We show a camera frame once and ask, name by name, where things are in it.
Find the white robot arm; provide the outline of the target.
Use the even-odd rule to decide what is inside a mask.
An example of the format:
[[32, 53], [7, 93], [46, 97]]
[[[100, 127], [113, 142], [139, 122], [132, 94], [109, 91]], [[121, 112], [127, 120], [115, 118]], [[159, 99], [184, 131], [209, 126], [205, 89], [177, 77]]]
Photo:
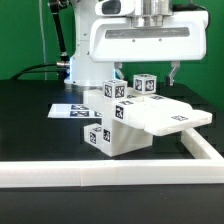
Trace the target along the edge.
[[168, 61], [168, 82], [186, 60], [206, 54], [210, 14], [194, 3], [172, 0], [70, 0], [76, 48], [69, 84], [100, 86], [125, 62]]

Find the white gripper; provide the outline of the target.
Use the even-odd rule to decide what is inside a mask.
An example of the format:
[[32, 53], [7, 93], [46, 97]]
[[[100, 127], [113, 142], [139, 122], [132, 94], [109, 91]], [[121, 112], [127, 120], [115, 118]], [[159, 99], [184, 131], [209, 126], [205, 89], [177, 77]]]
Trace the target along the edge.
[[134, 28], [130, 18], [102, 18], [93, 23], [90, 56], [95, 62], [115, 62], [115, 77], [124, 80], [120, 62], [172, 61], [165, 84], [172, 86], [179, 61], [201, 60], [206, 54], [206, 11], [175, 12], [162, 27]]

